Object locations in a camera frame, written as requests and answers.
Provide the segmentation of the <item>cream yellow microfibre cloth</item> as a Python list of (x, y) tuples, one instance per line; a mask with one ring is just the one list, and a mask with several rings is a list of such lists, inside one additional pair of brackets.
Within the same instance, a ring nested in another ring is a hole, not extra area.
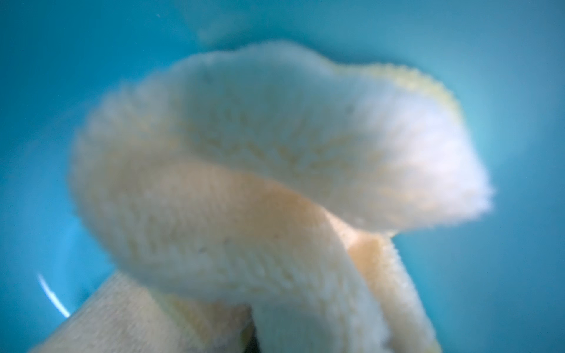
[(116, 273), (37, 352), (439, 352), (392, 239), (493, 196), (441, 82), (284, 41), (107, 95), (69, 191)]

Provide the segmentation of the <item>teal bucket with sticker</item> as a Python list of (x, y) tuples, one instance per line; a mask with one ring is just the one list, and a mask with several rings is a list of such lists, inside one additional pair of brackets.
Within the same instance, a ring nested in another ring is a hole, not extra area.
[(110, 272), (66, 193), (85, 114), (193, 52), (271, 38), (453, 90), (494, 210), (397, 246), (445, 352), (562, 352), (562, 1), (3, 1), (1, 350), (41, 342)]

